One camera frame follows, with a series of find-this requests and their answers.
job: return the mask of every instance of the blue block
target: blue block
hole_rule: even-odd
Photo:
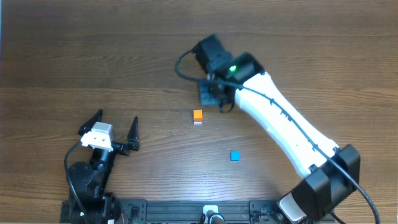
[[[231,161],[239,161],[241,160],[240,152],[231,152]]]

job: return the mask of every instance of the small block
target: small block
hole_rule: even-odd
[[[231,152],[231,161],[239,161],[241,160],[240,152]]]
[[[202,110],[194,110],[193,111],[193,121],[196,121],[196,122],[203,121]]]

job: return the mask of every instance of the table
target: table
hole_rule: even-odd
[[[397,1],[2,4],[0,221],[58,222],[65,153],[100,108],[118,141],[140,121],[141,150],[118,157],[108,183],[118,197],[278,199],[295,187],[289,160],[254,120],[202,108],[196,84],[174,74],[178,56],[214,32],[234,55],[252,53],[323,134],[360,151],[360,184],[382,221],[397,221]],[[193,57],[182,69],[204,77]],[[70,164],[90,154],[76,150]],[[336,214],[373,221],[357,192]]]

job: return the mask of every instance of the cable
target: cable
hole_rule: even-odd
[[[337,217],[337,215],[334,212],[331,212],[330,215],[340,224],[346,224],[345,222],[343,222],[339,217]]]
[[[249,90],[253,93],[256,93],[258,95],[263,96],[265,99],[269,100],[271,102],[271,104],[276,105],[276,107],[278,107],[281,112],[286,116],[286,118],[293,122],[294,125],[297,127],[297,129],[304,135],[304,137],[307,139],[307,141],[312,145],[312,147],[317,150],[323,157],[326,158],[326,160],[328,162],[330,162],[336,169],[338,169],[354,186],[355,188],[358,189],[358,191],[361,193],[361,195],[365,198],[365,200],[367,201],[367,203],[369,204],[369,206],[371,207],[371,210],[373,212],[374,215],[374,220],[376,222],[376,224],[380,224],[380,216],[379,216],[379,212],[377,211],[376,206],[374,205],[372,199],[370,198],[370,196],[365,192],[365,190],[352,178],[352,176],[350,176],[347,171],[345,171],[340,165],[338,165],[333,159],[331,159],[328,155],[326,155],[319,147],[317,144],[315,144],[312,139],[310,138],[310,136],[308,136],[306,134],[306,132],[300,127],[300,125],[296,122],[296,120],[293,119],[293,117],[291,117],[291,115],[289,115],[289,113],[283,109],[283,107],[278,104],[278,102],[276,102],[274,99],[268,97],[267,95],[260,93],[256,90],[253,90],[251,88],[245,87],[244,85],[240,85],[240,84],[236,84],[233,82],[227,82],[227,81],[223,81],[223,80],[207,80],[206,78],[193,78],[193,77],[189,77],[184,75],[183,73],[180,72],[180,70],[178,69],[178,66],[180,65],[182,59],[188,55],[191,52],[191,50],[185,52],[184,54],[182,54],[180,56],[180,58],[176,61],[175,66],[174,66],[174,71],[175,73],[186,80],[192,81],[192,82],[206,82],[208,84],[213,83],[213,84],[218,84],[218,85],[226,85],[226,86],[231,86],[231,87],[235,87],[235,88],[239,88],[239,89],[245,89],[245,90]]]
[[[69,160],[69,156],[70,156],[70,154],[71,154],[77,147],[80,146],[80,144],[81,144],[81,143],[80,143],[80,140],[79,140],[74,146],[72,146],[72,148],[69,149],[67,155],[65,156],[65,160],[64,160],[64,163],[65,163],[65,172],[67,173],[67,182],[68,182],[68,184],[69,184],[69,186],[70,186],[70,189],[72,190],[73,196],[75,197],[76,203],[77,203],[77,205],[79,206],[80,211],[83,212],[83,218],[84,218],[84,220],[85,220],[85,223],[86,223],[86,224],[89,224],[89,222],[88,222],[88,220],[87,220],[87,217],[86,217],[86,215],[87,215],[86,210],[85,210],[83,204],[81,203],[79,197],[78,197],[77,194],[76,194],[76,190],[75,190],[75,188],[74,188],[74,186],[73,186],[73,184],[72,184],[72,181],[70,180],[70,174],[69,174],[69,169],[68,169],[68,160]]]

